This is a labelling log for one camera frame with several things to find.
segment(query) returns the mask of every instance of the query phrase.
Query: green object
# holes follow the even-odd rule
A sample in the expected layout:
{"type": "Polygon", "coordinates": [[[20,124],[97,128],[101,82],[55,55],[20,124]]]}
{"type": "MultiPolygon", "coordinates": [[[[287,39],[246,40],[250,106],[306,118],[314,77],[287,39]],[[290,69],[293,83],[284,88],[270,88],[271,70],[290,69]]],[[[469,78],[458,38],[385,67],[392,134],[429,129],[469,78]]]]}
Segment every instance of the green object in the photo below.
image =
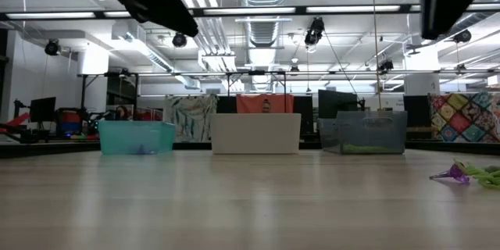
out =
{"type": "Polygon", "coordinates": [[[386,148],[383,146],[370,146],[370,145],[352,145],[345,144],[342,146],[342,152],[345,153],[398,153],[398,151],[386,148]]]}
{"type": "Polygon", "coordinates": [[[454,159],[455,164],[467,176],[471,176],[485,188],[492,188],[500,190],[500,167],[488,166],[484,169],[476,168],[471,163],[464,166],[461,162],[454,159]]]}

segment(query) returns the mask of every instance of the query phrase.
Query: red object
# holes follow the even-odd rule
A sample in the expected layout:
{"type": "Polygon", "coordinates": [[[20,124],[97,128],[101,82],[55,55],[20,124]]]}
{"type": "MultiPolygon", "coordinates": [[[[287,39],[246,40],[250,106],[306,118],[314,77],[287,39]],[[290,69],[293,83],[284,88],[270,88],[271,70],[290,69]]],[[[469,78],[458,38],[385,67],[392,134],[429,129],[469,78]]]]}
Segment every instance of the red object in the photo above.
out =
{"type": "Polygon", "coordinates": [[[238,95],[236,97],[238,113],[293,113],[293,95],[238,95]]]}
{"type": "Polygon", "coordinates": [[[77,112],[61,112],[59,121],[61,123],[79,123],[80,115],[77,112]]]}
{"type": "MultiPolygon", "coordinates": [[[[5,125],[12,126],[12,127],[17,127],[21,125],[25,120],[30,119],[30,114],[29,113],[23,113],[21,116],[14,118],[13,120],[10,120],[7,122],[5,125]]],[[[0,132],[6,132],[6,129],[0,128],[0,132]]]]}

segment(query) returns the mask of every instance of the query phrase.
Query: clear plastic bin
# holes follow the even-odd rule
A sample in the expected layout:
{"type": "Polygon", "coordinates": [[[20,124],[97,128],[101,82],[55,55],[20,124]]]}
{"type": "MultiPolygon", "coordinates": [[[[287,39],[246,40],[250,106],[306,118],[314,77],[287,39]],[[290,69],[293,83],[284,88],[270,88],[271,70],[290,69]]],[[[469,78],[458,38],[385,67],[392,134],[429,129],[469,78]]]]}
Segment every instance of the clear plastic bin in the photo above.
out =
{"type": "Polygon", "coordinates": [[[171,152],[175,125],[161,121],[101,121],[103,155],[149,155],[171,152]]]}
{"type": "Polygon", "coordinates": [[[340,154],[402,154],[407,112],[339,112],[320,120],[323,150],[340,154]]]}

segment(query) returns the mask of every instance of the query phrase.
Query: wooden floor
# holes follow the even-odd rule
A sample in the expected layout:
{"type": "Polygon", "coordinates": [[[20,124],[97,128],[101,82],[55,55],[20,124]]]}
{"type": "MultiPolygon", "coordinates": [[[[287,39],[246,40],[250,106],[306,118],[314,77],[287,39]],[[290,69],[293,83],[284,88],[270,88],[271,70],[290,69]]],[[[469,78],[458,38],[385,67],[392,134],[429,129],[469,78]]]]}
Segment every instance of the wooden floor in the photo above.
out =
{"type": "Polygon", "coordinates": [[[428,177],[453,156],[109,156],[0,161],[0,249],[500,249],[500,191],[428,177]]]}

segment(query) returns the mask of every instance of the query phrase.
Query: computer monitor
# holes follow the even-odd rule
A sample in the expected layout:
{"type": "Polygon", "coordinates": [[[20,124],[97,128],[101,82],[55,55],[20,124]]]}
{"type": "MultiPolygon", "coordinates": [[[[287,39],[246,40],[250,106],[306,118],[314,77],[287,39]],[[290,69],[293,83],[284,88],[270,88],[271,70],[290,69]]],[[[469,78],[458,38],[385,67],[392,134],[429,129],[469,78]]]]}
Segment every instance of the computer monitor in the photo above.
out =
{"type": "Polygon", "coordinates": [[[52,122],[54,120],[55,97],[40,98],[31,101],[30,120],[31,122],[52,122]]]}
{"type": "Polygon", "coordinates": [[[339,111],[357,111],[358,96],[351,93],[318,90],[320,118],[336,119],[339,111]]]}

